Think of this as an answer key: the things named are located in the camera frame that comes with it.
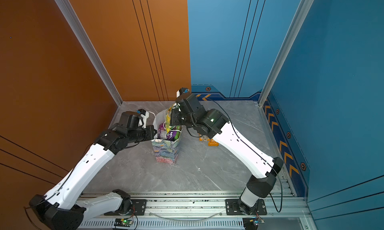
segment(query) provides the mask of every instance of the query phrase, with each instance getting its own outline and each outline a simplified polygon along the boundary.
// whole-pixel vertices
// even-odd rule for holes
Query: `orange wall panel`
[[[69,0],[124,101],[190,88],[187,0]]]
[[[116,103],[54,0],[3,0],[0,19],[0,135],[70,170]]]

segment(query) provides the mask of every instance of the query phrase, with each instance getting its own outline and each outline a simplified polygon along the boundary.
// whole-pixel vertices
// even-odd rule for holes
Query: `black cable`
[[[41,230],[41,228],[38,228],[38,227],[32,222],[31,218],[29,217],[28,213],[26,212],[26,210],[27,210],[28,208],[26,208],[26,207],[23,207],[23,208],[24,208],[26,217],[28,218],[29,222],[30,222],[36,229]]]
[[[240,139],[240,141],[242,141],[247,147],[249,147],[254,153],[257,154],[257,156],[259,156],[264,162],[266,162],[266,164],[268,164],[268,166],[271,167],[271,169],[276,173],[276,176],[277,178],[279,179],[279,182],[280,182],[280,188],[281,188],[281,202],[280,202],[280,210],[277,210],[277,207],[276,207],[276,204],[275,204],[275,201],[273,200],[272,198],[272,195],[271,193],[269,193],[271,195],[271,198],[272,198],[272,201],[273,201],[273,204],[275,205],[275,208],[276,208],[276,211],[277,212],[281,212],[281,208],[283,207],[283,184],[281,183],[281,179],[279,177],[279,175],[277,174],[276,170],[262,157],[260,156],[255,150],[253,150],[250,146],[248,146],[248,144],[246,144],[236,133],[236,130],[235,130],[235,127],[233,126],[233,123],[231,121],[231,118],[229,117],[228,113],[220,106],[220,104],[218,104],[216,101],[212,100],[212,99],[209,99],[209,98],[206,98],[210,101],[213,101],[214,103],[216,103],[223,111],[224,113],[227,115],[228,119],[229,119],[229,122],[231,123],[232,125],[232,129],[233,131],[235,132],[236,136]]]
[[[124,149],[127,149],[127,148],[131,148],[131,147],[137,146],[137,145],[139,145],[139,143],[140,143],[140,142],[138,142],[137,144],[135,144],[135,145],[132,145],[132,146],[127,146],[127,147],[126,147],[126,148],[124,148]]]
[[[189,132],[188,127],[187,127],[187,132],[189,133],[190,136],[192,136],[192,137],[197,137],[197,136],[193,136],[193,135]]]
[[[85,150],[84,150],[84,152],[83,152],[83,156],[82,156],[82,158],[84,157],[84,154],[87,152],[87,150],[89,150],[88,147],[91,146],[92,144],[93,144],[93,143],[91,143],[91,144],[89,144],[88,146],[85,147]]]
[[[137,224],[136,224],[136,227],[135,227],[135,229],[134,229],[134,230],[136,230],[137,226],[139,225],[139,219],[137,218],[137,216],[136,216],[136,215],[135,215],[135,217],[136,217],[136,220],[137,220]]]
[[[89,146],[91,146],[93,143],[91,143],[91,144],[89,144],[86,148],[85,148],[85,151],[84,151],[84,153],[83,153],[83,157],[84,157],[84,154],[86,153],[86,150],[87,150],[87,148],[89,147]],[[70,172],[70,175],[68,175],[68,177],[65,179],[65,181],[63,182],[63,184],[60,186],[60,188],[57,190],[57,192],[58,191],[60,191],[60,189],[62,189],[63,188],[63,186],[64,186],[64,184],[67,182],[67,180],[70,178],[70,176],[71,176],[71,174],[73,173],[73,170],[74,170],[74,168],[71,170],[71,172]],[[42,201],[42,202],[40,202],[40,203],[38,203],[38,204],[36,204],[36,205],[34,205],[34,206],[31,206],[31,207],[23,207],[24,209],[28,209],[28,208],[33,208],[33,207],[36,207],[36,206],[38,206],[38,205],[40,205],[40,204],[42,204],[42,203],[45,203],[46,201],[48,201],[48,200],[50,200],[53,196],[55,196],[56,195],[56,193],[54,193],[52,196],[50,196],[49,198],[47,198],[47,199],[45,199],[44,201]]]

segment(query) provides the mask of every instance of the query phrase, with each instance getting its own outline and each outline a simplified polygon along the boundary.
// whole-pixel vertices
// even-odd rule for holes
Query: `orange object on floor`
[[[211,140],[208,142],[208,146],[215,146],[215,147],[217,147],[217,146],[218,146],[218,142],[216,142],[215,140],[211,139]]]

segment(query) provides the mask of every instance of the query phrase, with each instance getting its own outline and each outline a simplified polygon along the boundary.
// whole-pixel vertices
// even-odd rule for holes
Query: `hexagonal bolt decoration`
[[[303,170],[303,171],[307,170],[307,166],[305,165],[304,162],[302,162],[302,163],[300,164],[300,167],[301,167],[301,170]]]

